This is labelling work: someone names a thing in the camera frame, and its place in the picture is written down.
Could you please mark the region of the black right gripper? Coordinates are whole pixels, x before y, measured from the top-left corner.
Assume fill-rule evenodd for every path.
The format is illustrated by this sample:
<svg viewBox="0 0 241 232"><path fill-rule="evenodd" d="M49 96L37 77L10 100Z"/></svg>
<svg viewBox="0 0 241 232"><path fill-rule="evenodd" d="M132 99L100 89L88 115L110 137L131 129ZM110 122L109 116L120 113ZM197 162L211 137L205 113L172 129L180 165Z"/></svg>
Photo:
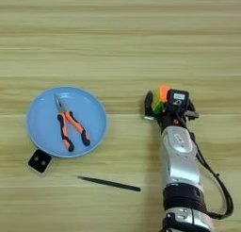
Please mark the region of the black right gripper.
<svg viewBox="0 0 241 232"><path fill-rule="evenodd" d="M154 119L153 115L153 92L148 91L144 100L144 117L149 120ZM156 116L156 121L159 124L161 130L164 130L168 126L176 125L186 128L188 121L198 119L200 114L196 111L194 104L188 99L188 107L170 107L166 106L160 114Z"/></svg>

